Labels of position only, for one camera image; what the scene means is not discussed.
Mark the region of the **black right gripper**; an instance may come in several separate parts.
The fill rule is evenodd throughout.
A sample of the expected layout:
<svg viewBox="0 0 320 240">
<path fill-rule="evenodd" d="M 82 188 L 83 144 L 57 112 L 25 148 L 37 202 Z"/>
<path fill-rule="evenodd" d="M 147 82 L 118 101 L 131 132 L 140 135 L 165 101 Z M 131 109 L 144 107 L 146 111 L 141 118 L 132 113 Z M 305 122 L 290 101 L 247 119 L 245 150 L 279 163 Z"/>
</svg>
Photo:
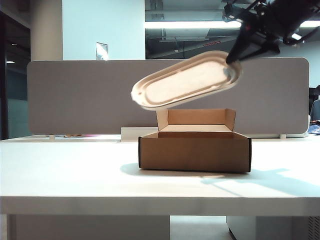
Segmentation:
<svg viewBox="0 0 320 240">
<path fill-rule="evenodd" d="M 318 0 L 255 0 L 239 15 L 242 20 L 235 44 L 228 53 L 226 62 L 244 61 L 257 57 L 270 57 L 280 54 L 280 48 L 273 42 L 282 39 L 284 44 L 299 44 L 319 31 L 312 31 L 299 39 L 292 35 L 308 19 L 320 12 Z M 265 42 L 259 49 L 244 55 L 253 46 L 253 36 L 259 35 Z"/>
</svg>

